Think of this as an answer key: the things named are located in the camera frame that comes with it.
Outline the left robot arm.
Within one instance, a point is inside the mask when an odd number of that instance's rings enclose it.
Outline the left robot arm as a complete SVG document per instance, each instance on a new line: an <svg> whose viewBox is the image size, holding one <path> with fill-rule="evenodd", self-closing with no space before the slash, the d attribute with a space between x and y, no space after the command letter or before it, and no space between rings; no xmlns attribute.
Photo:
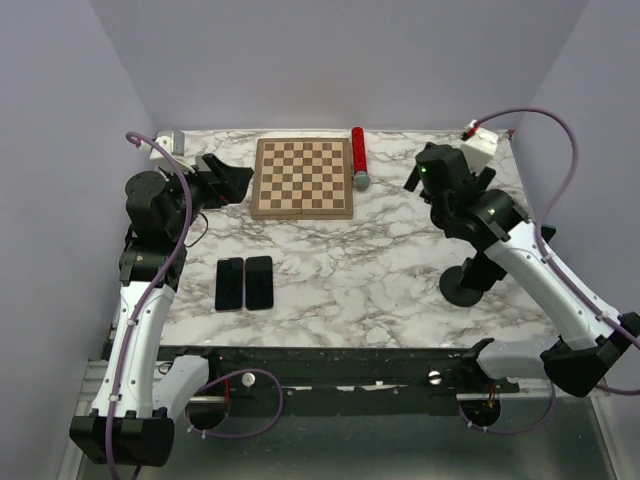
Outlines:
<svg viewBox="0 0 640 480"><path fill-rule="evenodd" d="M192 395L214 393L220 368L204 356L171 362L154 377L162 330L187 257L188 229L203 210L239 204L254 171L203 155L192 172L145 171L126 186L130 227L119 260L116 331L90 411L73 418L70 438L96 464L163 466L175 423Z"/></svg>

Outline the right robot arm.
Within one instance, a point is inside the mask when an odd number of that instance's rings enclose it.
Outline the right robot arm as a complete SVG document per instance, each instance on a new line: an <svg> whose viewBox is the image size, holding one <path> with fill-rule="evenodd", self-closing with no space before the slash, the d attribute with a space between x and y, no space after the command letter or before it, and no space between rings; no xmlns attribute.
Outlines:
<svg viewBox="0 0 640 480"><path fill-rule="evenodd" d="M508 193L490 188L494 169L473 173L462 148L429 142L416 156L405 188L419 189L432 223L476 251L446 269L439 289L453 305L477 304L496 282L511 276L542 308L558 334L543 341L478 342L460 367L460 379L480 392L507 377L547 379L585 397L639 338L639 316L619 313L599 299L548 247L555 230L530 219Z"/></svg>

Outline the purple-cased black phone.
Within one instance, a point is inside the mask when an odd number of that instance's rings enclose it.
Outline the purple-cased black phone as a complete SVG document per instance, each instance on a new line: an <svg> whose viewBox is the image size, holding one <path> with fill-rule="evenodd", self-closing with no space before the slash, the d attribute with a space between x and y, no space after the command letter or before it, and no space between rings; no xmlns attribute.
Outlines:
<svg viewBox="0 0 640 480"><path fill-rule="evenodd" d="M244 306L244 259L220 259L216 267L215 310L229 312Z"/></svg>

